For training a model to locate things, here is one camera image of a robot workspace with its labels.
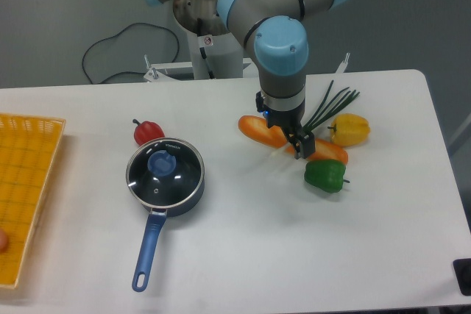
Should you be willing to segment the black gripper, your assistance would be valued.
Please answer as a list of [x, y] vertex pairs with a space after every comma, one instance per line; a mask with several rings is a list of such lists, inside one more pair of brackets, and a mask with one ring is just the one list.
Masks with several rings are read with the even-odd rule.
[[302, 131], [301, 120], [305, 113], [305, 91], [287, 98], [275, 98], [264, 91], [255, 97], [257, 111], [266, 119], [268, 128], [278, 126], [295, 151], [296, 159], [306, 159], [315, 152], [312, 132]]

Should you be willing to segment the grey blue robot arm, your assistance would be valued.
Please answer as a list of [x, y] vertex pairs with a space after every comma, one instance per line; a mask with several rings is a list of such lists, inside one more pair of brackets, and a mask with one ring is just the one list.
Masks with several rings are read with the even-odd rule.
[[[162, 4], [169, 0], [146, 0]], [[302, 20], [347, 0], [216, 0], [215, 16], [258, 69], [257, 111], [278, 126], [296, 158], [315, 152], [314, 134], [302, 127], [309, 45]]]

